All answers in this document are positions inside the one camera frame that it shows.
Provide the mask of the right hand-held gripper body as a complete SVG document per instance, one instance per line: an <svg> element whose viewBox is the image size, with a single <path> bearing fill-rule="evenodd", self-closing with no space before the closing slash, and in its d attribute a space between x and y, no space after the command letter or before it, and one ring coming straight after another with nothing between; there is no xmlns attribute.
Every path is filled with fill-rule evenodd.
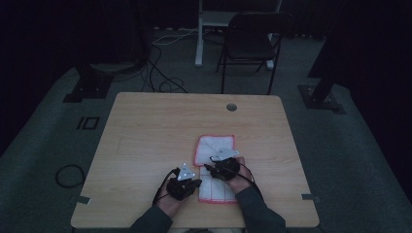
<svg viewBox="0 0 412 233"><path fill-rule="evenodd" d="M238 154L238 150L220 149L215 155L210 156L210 160L214 163L212 166L219 170L217 173L224 175L228 181L233 179L240 170L240 164L235 158Z"/></svg>

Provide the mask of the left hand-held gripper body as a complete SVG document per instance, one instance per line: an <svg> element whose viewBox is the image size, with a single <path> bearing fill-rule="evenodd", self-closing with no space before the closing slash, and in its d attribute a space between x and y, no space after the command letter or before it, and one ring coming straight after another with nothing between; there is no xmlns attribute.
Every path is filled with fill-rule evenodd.
<svg viewBox="0 0 412 233"><path fill-rule="evenodd" d="M195 174L186 163L183 163L181 167L176 168L173 171L173 174L175 177L169 180L166 190L170 196L182 201L188 197L185 195L186 189L193 188L189 186L189 183L193 181Z"/></svg>

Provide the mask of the white cloth with red edge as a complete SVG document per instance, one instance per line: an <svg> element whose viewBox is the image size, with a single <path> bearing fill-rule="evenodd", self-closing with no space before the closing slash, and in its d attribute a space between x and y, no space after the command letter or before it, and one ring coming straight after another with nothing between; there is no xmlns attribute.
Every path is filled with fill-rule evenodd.
<svg viewBox="0 0 412 233"><path fill-rule="evenodd" d="M199 138L194 155L193 164L199 168L198 200L209 204L235 204L233 191L221 180L215 179L205 168L205 164L212 165L214 161L221 161L239 154L235 148L233 135L215 136L202 135Z"/></svg>

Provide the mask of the person's left hand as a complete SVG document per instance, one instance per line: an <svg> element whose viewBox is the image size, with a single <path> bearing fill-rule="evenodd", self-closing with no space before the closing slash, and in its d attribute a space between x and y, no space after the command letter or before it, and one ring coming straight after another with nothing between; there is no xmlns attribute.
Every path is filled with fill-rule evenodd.
<svg viewBox="0 0 412 233"><path fill-rule="evenodd" d="M179 210L186 204L187 200L184 199L179 201L173 197L171 197L166 187L164 186L159 193L159 197L156 201L156 205L169 217L173 218Z"/></svg>

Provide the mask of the person's right hand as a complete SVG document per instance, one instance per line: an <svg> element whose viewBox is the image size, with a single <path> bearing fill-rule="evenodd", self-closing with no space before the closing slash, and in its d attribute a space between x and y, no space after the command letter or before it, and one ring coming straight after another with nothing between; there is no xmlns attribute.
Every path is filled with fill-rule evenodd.
<svg viewBox="0 0 412 233"><path fill-rule="evenodd" d="M237 156L236 160L240 163L238 175L225 183L230 187L234 194L239 193L251 186L252 175L245 165L245 159L242 156Z"/></svg>

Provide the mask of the black folding chair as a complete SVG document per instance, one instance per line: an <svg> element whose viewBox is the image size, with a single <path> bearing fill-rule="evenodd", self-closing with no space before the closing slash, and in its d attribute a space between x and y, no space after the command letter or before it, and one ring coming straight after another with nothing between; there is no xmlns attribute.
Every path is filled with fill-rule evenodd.
<svg viewBox="0 0 412 233"><path fill-rule="evenodd" d="M223 35L223 48L216 71L223 68L221 93L224 93L225 71L228 65L257 65L257 71L267 61L273 62L267 94L271 93L282 40L292 30L291 13L245 12L236 14Z"/></svg>

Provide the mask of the black stand with base plate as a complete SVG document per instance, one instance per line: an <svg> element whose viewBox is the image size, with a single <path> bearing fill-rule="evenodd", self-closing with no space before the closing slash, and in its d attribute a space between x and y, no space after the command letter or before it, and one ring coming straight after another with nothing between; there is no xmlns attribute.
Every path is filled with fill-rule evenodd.
<svg viewBox="0 0 412 233"><path fill-rule="evenodd" d="M71 93L65 95L64 103L81 103L84 99L105 99L114 76L102 73L89 64L75 66L79 80Z"/></svg>
<svg viewBox="0 0 412 233"><path fill-rule="evenodd" d="M332 50L329 37L345 3L346 0L313 0L313 3L308 5L303 22L311 36L315 39L324 39L325 43L308 74L309 78L319 78L319 82L316 85L298 86L307 109L329 110L337 115L346 114L343 106L336 102L331 92L336 84L336 78L328 73L328 69L332 67L328 59L328 52Z"/></svg>

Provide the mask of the white desk frame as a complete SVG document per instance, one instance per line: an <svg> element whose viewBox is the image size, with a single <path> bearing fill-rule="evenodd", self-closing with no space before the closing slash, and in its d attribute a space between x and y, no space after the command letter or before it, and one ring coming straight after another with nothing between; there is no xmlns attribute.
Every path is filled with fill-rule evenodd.
<svg viewBox="0 0 412 233"><path fill-rule="evenodd" d="M228 7L212 10L205 6L211 0L198 0L197 13L197 45L194 65L203 65L204 27L227 27L233 16L240 12L278 12L283 0L234 0Z"/></svg>

